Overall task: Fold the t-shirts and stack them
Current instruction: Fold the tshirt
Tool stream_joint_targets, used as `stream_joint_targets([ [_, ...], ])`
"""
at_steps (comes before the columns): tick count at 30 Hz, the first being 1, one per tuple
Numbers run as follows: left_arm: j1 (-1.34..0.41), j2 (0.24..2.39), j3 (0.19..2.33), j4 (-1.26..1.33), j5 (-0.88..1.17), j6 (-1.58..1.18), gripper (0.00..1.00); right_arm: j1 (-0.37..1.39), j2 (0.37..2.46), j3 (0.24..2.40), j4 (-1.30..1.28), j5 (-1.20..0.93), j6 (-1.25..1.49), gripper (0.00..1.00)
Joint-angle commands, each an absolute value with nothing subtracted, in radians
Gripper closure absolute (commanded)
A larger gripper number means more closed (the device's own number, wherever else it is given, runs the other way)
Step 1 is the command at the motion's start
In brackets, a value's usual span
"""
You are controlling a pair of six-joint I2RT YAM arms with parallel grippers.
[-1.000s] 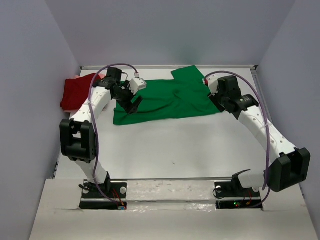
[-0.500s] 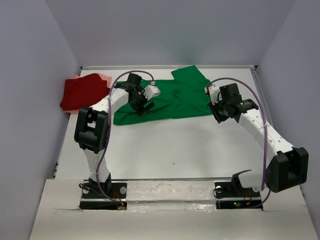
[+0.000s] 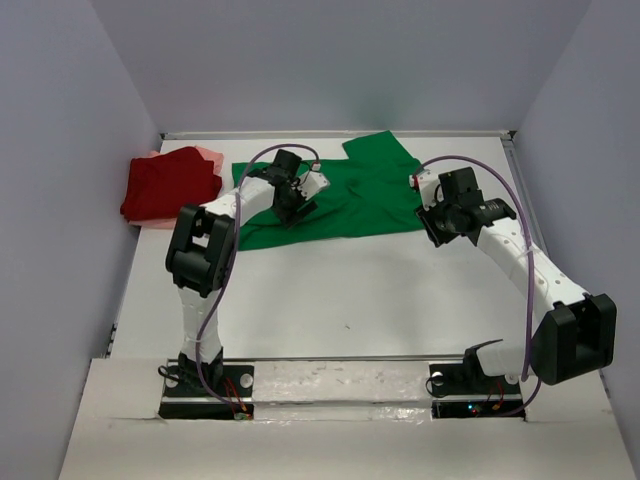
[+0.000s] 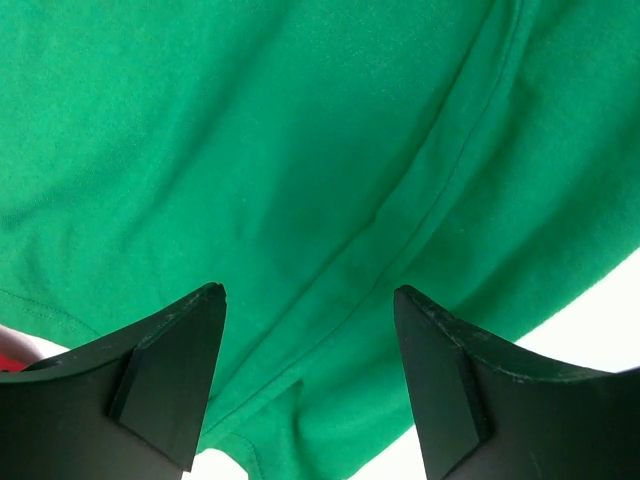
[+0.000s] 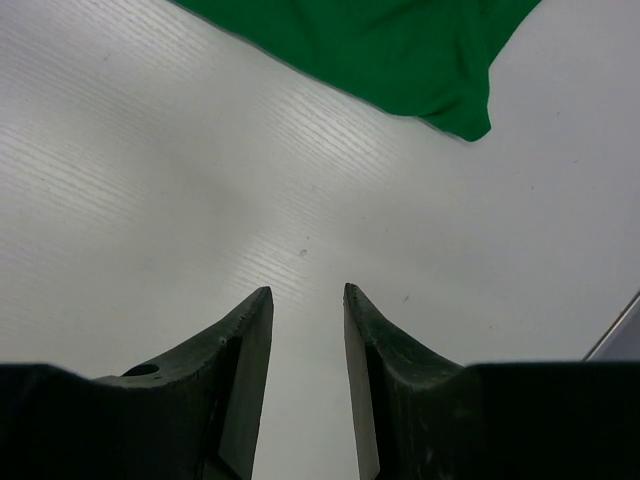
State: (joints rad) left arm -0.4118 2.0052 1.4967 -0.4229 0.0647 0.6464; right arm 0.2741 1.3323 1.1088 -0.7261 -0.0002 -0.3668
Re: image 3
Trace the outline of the green t shirt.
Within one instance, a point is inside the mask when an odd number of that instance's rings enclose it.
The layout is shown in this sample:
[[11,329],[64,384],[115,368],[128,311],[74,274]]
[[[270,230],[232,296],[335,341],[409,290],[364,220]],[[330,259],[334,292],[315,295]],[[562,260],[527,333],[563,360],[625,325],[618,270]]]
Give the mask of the green t shirt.
[[343,144],[344,159],[323,159],[321,171],[330,181],[314,197],[317,209],[291,228],[264,211],[241,227],[241,251],[269,249],[335,238],[418,231],[419,195],[409,175],[419,162],[393,133],[358,137]]

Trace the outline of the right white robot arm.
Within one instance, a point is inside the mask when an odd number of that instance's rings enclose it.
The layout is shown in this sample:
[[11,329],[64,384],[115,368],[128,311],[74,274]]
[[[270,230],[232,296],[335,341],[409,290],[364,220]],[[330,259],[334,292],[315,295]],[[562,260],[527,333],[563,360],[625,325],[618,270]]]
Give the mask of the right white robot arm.
[[556,385],[609,366],[614,357],[617,307],[569,279],[531,239],[513,202],[487,199],[466,167],[409,178],[419,193],[415,211],[437,247],[468,239],[488,256],[526,301],[525,338],[488,340],[466,349],[462,384],[482,392],[497,377],[535,376]]

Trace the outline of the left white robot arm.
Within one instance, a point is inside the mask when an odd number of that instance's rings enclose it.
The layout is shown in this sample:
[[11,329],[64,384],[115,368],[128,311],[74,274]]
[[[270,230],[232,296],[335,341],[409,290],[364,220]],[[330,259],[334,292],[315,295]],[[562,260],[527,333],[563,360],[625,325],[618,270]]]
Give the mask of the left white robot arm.
[[223,377],[218,308],[239,250],[241,227],[267,211],[281,225],[292,227],[317,208],[314,197],[330,186],[319,157],[305,162],[296,149],[315,152],[301,144],[269,147],[249,161],[228,193],[186,205],[178,214],[165,266],[182,305],[178,379],[198,394],[215,392]]

